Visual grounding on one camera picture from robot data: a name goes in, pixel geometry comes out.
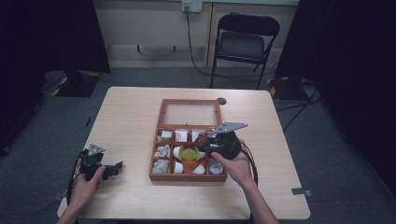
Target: small object on table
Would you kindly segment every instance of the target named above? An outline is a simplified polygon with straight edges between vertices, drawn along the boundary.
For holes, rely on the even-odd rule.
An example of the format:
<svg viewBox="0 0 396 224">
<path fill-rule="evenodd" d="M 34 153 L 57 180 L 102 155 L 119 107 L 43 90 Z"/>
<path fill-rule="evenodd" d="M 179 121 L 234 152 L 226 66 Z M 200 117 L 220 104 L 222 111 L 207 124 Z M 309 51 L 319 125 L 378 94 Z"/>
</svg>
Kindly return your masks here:
<svg viewBox="0 0 396 224">
<path fill-rule="evenodd" d="M 175 130 L 175 141 L 177 142 L 187 142 L 187 136 L 189 131 L 184 129 Z"/>
<path fill-rule="evenodd" d="M 170 157 L 171 148 L 169 145 L 163 147 L 157 147 L 154 156 L 156 157 Z"/>
<path fill-rule="evenodd" d="M 161 136 L 157 137 L 158 141 L 170 141 L 172 140 L 172 132 L 162 131 Z"/>
<path fill-rule="evenodd" d="M 199 136 L 200 133 L 205 133 L 203 129 L 193 129 L 191 132 L 191 141 L 195 142 L 195 139 Z"/>
<path fill-rule="evenodd" d="M 168 173 L 168 164 L 169 161 L 165 160 L 157 160 L 154 162 L 152 173 L 154 174 L 166 174 Z"/>
<path fill-rule="evenodd" d="M 212 175 L 220 175 L 223 173 L 224 166 L 214 159 L 210 159 L 209 161 L 209 172 Z"/>
<path fill-rule="evenodd" d="M 205 167 L 202 164 L 199 164 L 195 170 L 192 171 L 195 175 L 203 175 L 206 172 Z"/>
<path fill-rule="evenodd" d="M 183 174 L 192 174 L 192 172 L 201 165 L 198 161 L 182 161 L 181 164 L 183 164 Z"/>
<path fill-rule="evenodd" d="M 198 161 L 201 159 L 201 156 L 202 155 L 197 147 L 192 149 L 192 148 L 185 148 L 184 146 L 181 146 L 178 149 L 177 158 L 181 161 Z"/>
<path fill-rule="evenodd" d="M 173 150 L 174 157 L 178 158 L 180 160 L 180 158 L 178 157 L 179 151 L 180 151 L 180 147 L 174 147 L 174 150 Z"/>
<path fill-rule="evenodd" d="M 183 165 L 180 162 L 175 161 L 173 173 L 181 174 L 183 173 L 183 171 L 184 171 Z"/>
</svg>

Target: wooden box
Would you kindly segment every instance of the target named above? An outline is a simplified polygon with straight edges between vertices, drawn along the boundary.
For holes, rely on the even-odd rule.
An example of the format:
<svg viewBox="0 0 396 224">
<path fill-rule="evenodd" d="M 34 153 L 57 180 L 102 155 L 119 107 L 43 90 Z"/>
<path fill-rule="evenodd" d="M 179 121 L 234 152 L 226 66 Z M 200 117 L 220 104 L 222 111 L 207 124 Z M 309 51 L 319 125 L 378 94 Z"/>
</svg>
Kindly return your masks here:
<svg viewBox="0 0 396 224">
<path fill-rule="evenodd" d="M 211 159 L 194 148 L 193 139 L 198 133 L 213 132 L 220 124 L 217 100 L 163 99 L 148 171 L 151 181 L 224 182 L 227 179 L 225 168 L 220 174 L 211 174 Z"/>
</svg>

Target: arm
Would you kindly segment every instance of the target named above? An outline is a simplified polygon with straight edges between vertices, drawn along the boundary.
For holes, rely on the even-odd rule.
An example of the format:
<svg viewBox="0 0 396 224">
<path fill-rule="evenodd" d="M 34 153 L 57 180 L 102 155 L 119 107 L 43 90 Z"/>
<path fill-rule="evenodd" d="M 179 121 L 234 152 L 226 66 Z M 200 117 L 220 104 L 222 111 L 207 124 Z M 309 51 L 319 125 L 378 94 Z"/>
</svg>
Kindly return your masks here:
<svg viewBox="0 0 396 224">
<path fill-rule="evenodd" d="M 248 207 L 254 217 L 254 223 L 279 223 L 254 182 L 250 171 L 250 163 L 245 154 L 240 152 L 236 158 L 230 161 L 224 159 L 217 152 L 213 152 L 211 156 L 224 165 L 230 177 L 245 192 Z"/>
<path fill-rule="evenodd" d="M 74 181 L 70 204 L 64 210 L 64 213 L 61 218 L 59 218 L 57 224 L 75 223 L 79 214 L 84 211 L 88 202 L 93 197 L 97 186 L 100 184 L 100 178 L 106 169 L 105 166 L 99 167 L 93 178 L 90 181 L 86 181 L 84 176 L 79 174 L 80 163 L 81 160 L 78 160 L 75 172 L 76 179 Z"/>
</svg>

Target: power cord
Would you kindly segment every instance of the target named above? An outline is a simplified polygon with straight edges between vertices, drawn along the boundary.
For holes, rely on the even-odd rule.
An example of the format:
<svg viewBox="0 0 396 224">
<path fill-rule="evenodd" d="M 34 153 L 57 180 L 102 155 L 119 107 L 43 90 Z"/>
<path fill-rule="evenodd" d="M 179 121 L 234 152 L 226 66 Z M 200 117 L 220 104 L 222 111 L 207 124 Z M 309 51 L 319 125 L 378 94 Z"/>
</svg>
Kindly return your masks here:
<svg viewBox="0 0 396 224">
<path fill-rule="evenodd" d="M 250 149 L 248 148 L 248 146 L 245 143 L 241 142 L 241 144 L 244 145 L 247 148 L 247 152 L 242 149 L 242 153 L 244 153 L 245 156 L 247 156 L 247 159 L 250 161 L 251 170 L 253 171 L 254 182 L 256 183 L 256 186 L 259 186 L 259 176 L 257 174 L 256 163 L 254 162 L 253 155 L 251 154 Z M 250 218 L 249 218 L 248 223 L 249 224 L 253 224 L 254 223 L 253 215 L 251 213 L 250 213 Z"/>
<path fill-rule="evenodd" d="M 198 73 L 200 73 L 201 75 L 204 75 L 204 76 L 206 76 L 206 77 L 212 77 L 212 74 L 209 74 L 209 73 L 206 73 L 206 72 L 202 71 L 202 70 L 196 65 L 195 60 L 194 60 L 193 57 L 192 57 L 191 33 L 190 33 L 190 13 L 189 13 L 190 11 L 189 11 L 189 7 L 184 7 L 184 9 L 185 9 L 186 18 L 187 18 L 188 35 L 189 35 L 189 49 L 190 49 L 190 56 L 191 56 L 192 65 L 193 65 L 193 67 L 195 68 L 195 70 L 196 70 Z M 264 75 L 264 76 L 267 76 L 267 75 L 270 75 L 270 74 L 274 74 L 275 71 L 276 71 L 276 65 L 277 65 L 277 63 L 274 64 L 274 66 L 273 66 L 273 71 L 264 73 L 263 75 Z M 252 75 L 252 76 L 223 76 L 223 75 L 216 75 L 216 76 L 217 76 L 217 77 L 224 77 L 224 78 L 227 78 L 227 79 L 230 79 L 230 80 L 245 81 L 245 82 L 257 82 L 257 80 L 247 79 L 247 78 L 244 78 L 244 77 L 259 77 L 258 75 Z M 265 81 L 267 81 L 268 79 L 270 79 L 270 78 L 272 78 L 272 77 L 273 77 L 273 76 L 270 76 L 270 77 L 268 77 L 267 79 L 262 80 L 262 82 L 265 82 Z"/>
<path fill-rule="evenodd" d="M 321 97 L 319 97 L 317 100 L 315 100 L 314 102 L 312 102 L 312 100 L 314 99 L 314 96 L 315 96 L 315 93 L 317 92 L 317 90 L 318 90 L 318 85 L 315 87 L 314 92 L 312 93 L 311 97 L 309 98 L 309 100 L 308 100 L 308 102 L 307 102 L 306 104 L 304 104 L 304 105 L 294 105 L 294 106 L 290 106 L 290 107 L 278 109 L 278 110 L 276 111 L 276 112 L 279 112 L 279 111 L 284 110 L 284 109 L 289 109 L 289 108 L 294 108 L 294 107 L 299 107 L 299 106 L 302 106 L 302 107 L 303 107 L 303 108 L 301 108 L 301 109 L 297 112 L 297 114 L 295 114 L 295 115 L 293 116 L 293 118 L 291 118 L 291 120 L 290 120 L 289 123 L 285 126 L 285 128 L 283 128 L 283 133 L 289 128 L 289 126 L 293 123 L 293 121 L 297 118 L 297 116 L 298 116 L 306 107 L 308 107 L 308 105 L 313 104 L 313 103 L 316 103 L 316 102 L 318 102 L 318 101 L 321 99 Z"/>
<path fill-rule="evenodd" d="M 305 101 L 281 101 L 281 102 L 274 102 L 274 104 L 282 104 L 276 109 L 276 112 L 280 112 L 280 111 L 285 110 L 285 109 L 295 108 L 295 107 L 304 106 L 304 105 L 312 105 L 314 103 L 317 103 L 319 100 L 321 100 L 321 96 L 319 96 L 315 101 L 313 101 L 317 91 L 318 91 L 318 85 L 315 87 L 314 93 L 308 99 L 308 102 L 305 102 Z"/>
<path fill-rule="evenodd" d="M 78 153 L 78 156 L 76 157 L 75 164 L 74 164 L 73 170 L 72 170 L 72 174 L 70 175 L 69 183 L 67 185 L 67 189 L 66 189 L 67 206 L 70 204 L 70 199 L 72 197 L 74 181 L 75 181 L 76 177 L 80 175 L 80 174 L 78 174 L 78 175 L 75 176 L 75 173 L 76 173 L 76 167 L 77 167 L 77 164 L 78 164 L 78 160 L 79 160 L 79 158 L 81 158 L 82 153 L 83 153 L 83 151 L 80 151 Z"/>
</svg>

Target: black curtain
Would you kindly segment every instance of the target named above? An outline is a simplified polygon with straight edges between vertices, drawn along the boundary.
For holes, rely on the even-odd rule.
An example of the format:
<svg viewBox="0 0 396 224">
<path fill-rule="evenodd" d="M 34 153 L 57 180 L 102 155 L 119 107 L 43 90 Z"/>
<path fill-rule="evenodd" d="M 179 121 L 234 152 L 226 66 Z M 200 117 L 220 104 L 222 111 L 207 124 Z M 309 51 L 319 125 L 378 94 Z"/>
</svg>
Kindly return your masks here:
<svg viewBox="0 0 396 224">
<path fill-rule="evenodd" d="M 0 1 L 0 149 L 30 115 L 44 75 L 110 73 L 92 0 Z"/>
<path fill-rule="evenodd" d="M 396 2 L 300 0 L 277 77 L 315 80 L 352 142 L 396 195 Z"/>
</svg>

